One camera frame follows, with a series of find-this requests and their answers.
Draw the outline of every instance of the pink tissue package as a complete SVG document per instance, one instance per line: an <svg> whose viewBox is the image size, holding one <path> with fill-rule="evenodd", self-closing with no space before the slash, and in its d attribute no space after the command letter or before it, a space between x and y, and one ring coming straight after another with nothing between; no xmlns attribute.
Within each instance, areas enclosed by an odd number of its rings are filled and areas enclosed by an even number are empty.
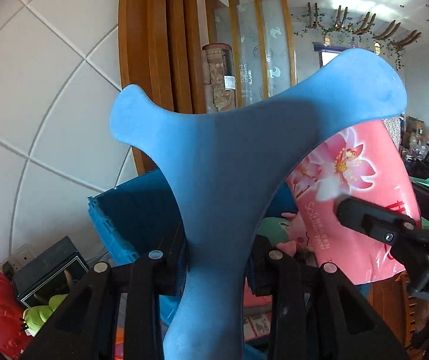
<svg viewBox="0 0 429 360"><path fill-rule="evenodd" d="M335 263L354 283L392 277L404 270L390 246L344 226L336 204L355 196L413 218L420 214L403 161L381 120L360 123L316 147L287 178L299 212L291 216L290 240Z"/></svg>

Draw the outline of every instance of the blue y-shaped object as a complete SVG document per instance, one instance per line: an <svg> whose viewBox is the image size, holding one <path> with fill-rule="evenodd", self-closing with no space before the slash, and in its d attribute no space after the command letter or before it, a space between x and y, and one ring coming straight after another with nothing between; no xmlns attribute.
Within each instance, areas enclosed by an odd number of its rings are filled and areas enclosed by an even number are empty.
<svg viewBox="0 0 429 360"><path fill-rule="evenodd" d="M183 115L126 87L111 132L147 153L178 202L188 242L186 286L163 347L167 360L240 360L246 263L277 188L335 133L403 112L396 72L353 49L302 83L250 107Z"/></svg>

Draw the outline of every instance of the red object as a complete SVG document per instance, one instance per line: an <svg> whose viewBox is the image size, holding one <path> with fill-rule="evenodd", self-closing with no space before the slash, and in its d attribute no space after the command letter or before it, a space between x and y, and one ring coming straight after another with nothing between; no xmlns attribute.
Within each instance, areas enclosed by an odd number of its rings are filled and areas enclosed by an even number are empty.
<svg viewBox="0 0 429 360"><path fill-rule="evenodd" d="M0 272L0 352L17 359L31 341L22 328L23 308L10 281Z"/></svg>

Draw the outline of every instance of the flower print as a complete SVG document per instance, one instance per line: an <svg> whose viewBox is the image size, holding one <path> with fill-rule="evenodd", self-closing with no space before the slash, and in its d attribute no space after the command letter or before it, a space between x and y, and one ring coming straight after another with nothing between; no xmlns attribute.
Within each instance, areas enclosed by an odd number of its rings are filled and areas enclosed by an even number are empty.
<svg viewBox="0 0 429 360"><path fill-rule="evenodd" d="M316 184L318 176L320 175L321 167L310 160L310 156L306 156L303 160L293 169L290 174L291 183L294 186L294 193L299 197L308 187Z"/></svg>
<svg viewBox="0 0 429 360"><path fill-rule="evenodd" d="M353 128L345 132L346 138L337 133L315 149L316 156L321 159L318 201L349 194L353 188L364 190L373 185L363 179L376 173L369 161L362 158L363 144L356 143Z"/></svg>

